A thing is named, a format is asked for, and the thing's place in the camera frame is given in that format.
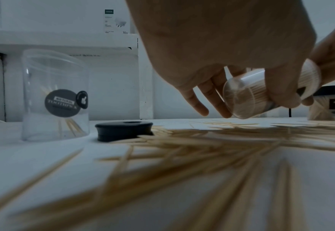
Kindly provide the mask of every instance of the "black lid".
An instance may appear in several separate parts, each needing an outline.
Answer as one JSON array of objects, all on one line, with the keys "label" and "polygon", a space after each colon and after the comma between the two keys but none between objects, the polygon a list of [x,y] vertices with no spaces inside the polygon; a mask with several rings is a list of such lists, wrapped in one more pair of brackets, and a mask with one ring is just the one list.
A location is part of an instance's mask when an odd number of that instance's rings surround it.
[{"label": "black lid", "polygon": [[335,95],[335,85],[323,86],[313,94],[313,96],[330,96]]},{"label": "black lid", "polygon": [[138,135],[153,135],[152,123],[144,121],[107,122],[95,127],[98,130],[98,140],[103,142],[132,139]]}]

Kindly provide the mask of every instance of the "black-capped container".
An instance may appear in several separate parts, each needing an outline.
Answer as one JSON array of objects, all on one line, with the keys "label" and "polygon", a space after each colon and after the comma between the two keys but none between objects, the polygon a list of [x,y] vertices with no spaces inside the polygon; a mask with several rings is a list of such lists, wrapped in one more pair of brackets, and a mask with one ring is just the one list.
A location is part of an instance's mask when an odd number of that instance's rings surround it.
[{"label": "black-capped container", "polygon": [[308,120],[335,121],[335,85],[323,86],[313,94]]}]

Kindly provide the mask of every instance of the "white table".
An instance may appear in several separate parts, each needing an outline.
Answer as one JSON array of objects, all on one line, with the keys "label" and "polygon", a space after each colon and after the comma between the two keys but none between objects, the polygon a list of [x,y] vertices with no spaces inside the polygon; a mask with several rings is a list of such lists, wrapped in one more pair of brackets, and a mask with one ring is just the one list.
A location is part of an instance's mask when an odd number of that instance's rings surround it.
[{"label": "white table", "polygon": [[[234,123],[296,123],[305,118],[253,118],[248,120],[218,119]],[[209,124],[195,123],[211,119],[162,119],[152,120],[154,125],[165,128],[194,126],[204,129]],[[96,123],[90,122],[87,137],[59,142],[27,143],[19,140],[21,123],[0,123],[0,195],[28,180],[74,150],[84,151],[55,173],[44,179],[0,211],[0,230],[16,229],[16,222],[7,219],[9,214],[25,208],[97,186],[111,172],[114,162],[95,162],[95,158],[122,155],[126,145],[110,145],[96,141]],[[271,190],[275,182],[277,163],[284,156],[300,172],[305,212],[313,231],[335,231],[335,152],[299,148],[279,148],[265,165],[264,175],[252,202],[249,230],[265,230]],[[147,164],[132,161],[130,167]],[[110,231],[163,230],[177,216],[183,214],[194,202],[218,185],[229,172],[192,178],[160,190],[150,196],[119,207],[99,219],[99,227]],[[95,230],[90,222],[75,230]]]}]

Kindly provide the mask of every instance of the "finger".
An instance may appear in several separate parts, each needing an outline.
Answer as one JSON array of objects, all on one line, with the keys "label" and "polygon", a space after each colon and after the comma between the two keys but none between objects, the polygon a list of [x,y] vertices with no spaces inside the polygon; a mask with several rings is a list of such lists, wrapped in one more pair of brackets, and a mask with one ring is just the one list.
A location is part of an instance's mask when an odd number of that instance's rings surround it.
[{"label": "finger", "polygon": [[227,82],[227,78],[225,76],[225,71],[222,69],[220,72],[217,74],[213,75],[211,78],[212,83],[214,84],[217,92],[223,97],[223,87],[225,83]]},{"label": "finger", "polygon": [[180,91],[184,99],[202,116],[209,114],[208,108],[206,108],[197,98],[193,89],[188,91]]},{"label": "finger", "polygon": [[211,80],[199,84],[198,88],[202,91],[203,95],[208,99],[213,107],[221,114],[221,116],[224,118],[230,118],[232,116]]},{"label": "finger", "polygon": [[314,103],[314,99],[313,99],[313,96],[310,96],[308,98],[305,98],[304,100],[302,100],[302,104],[304,106],[310,106]]},{"label": "finger", "polygon": [[237,77],[246,73],[246,67],[239,67],[236,65],[228,65],[227,67],[232,77]]},{"label": "finger", "polygon": [[294,61],[279,67],[265,69],[265,84],[270,98],[277,104],[287,108],[300,105],[301,99],[297,94],[298,79],[302,62]]}]

